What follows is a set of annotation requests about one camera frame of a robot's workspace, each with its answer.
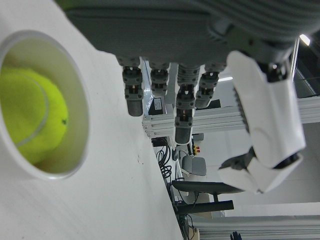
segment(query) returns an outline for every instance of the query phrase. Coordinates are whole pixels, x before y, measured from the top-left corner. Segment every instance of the white cup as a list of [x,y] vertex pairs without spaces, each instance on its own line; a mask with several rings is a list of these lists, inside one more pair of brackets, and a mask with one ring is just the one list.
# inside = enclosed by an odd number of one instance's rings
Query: white cup
[[26,67],[48,77],[60,89],[68,107],[67,132],[52,157],[30,164],[10,138],[0,111],[0,178],[65,179],[74,174],[87,155],[89,109],[76,63],[52,37],[23,30],[0,38],[0,68]]

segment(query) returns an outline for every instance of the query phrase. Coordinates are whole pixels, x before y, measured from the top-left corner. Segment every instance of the gray robotic palm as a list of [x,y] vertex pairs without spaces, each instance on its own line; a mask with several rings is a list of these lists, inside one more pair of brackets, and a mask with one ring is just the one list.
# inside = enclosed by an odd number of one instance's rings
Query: gray robotic palm
[[230,67],[252,148],[222,164],[226,184],[264,193],[302,161],[305,139],[287,61],[300,34],[320,29],[318,0],[56,2],[98,50],[116,55],[130,115],[143,114],[140,58],[149,61],[156,96],[166,94],[170,63],[179,64],[177,144],[190,141],[195,108],[209,104],[219,72]]

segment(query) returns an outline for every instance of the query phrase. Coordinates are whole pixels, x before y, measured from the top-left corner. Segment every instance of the robotic hand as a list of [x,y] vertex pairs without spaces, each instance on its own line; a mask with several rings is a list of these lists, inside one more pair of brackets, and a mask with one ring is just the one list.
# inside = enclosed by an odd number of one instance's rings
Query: robotic hand
[[239,51],[228,55],[227,64],[252,148],[225,161],[218,172],[226,184],[265,193],[302,161],[298,151],[306,145],[292,76],[286,63],[259,65]]

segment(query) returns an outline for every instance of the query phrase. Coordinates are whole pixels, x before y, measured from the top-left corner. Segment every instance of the white table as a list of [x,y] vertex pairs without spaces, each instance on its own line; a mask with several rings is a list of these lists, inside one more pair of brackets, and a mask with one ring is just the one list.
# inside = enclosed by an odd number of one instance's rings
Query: white table
[[1,181],[0,239],[182,239],[142,119],[127,113],[116,58],[96,51],[52,1],[1,0],[0,34],[6,25],[46,33],[68,50],[85,79],[91,134],[72,177]]

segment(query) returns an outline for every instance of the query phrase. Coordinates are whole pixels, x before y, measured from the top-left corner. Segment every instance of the gray chair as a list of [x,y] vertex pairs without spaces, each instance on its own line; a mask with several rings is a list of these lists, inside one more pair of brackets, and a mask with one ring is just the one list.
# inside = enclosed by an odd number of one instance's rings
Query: gray chair
[[205,176],[207,174],[206,160],[203,157],[184,156],[182,168],[193,175]]

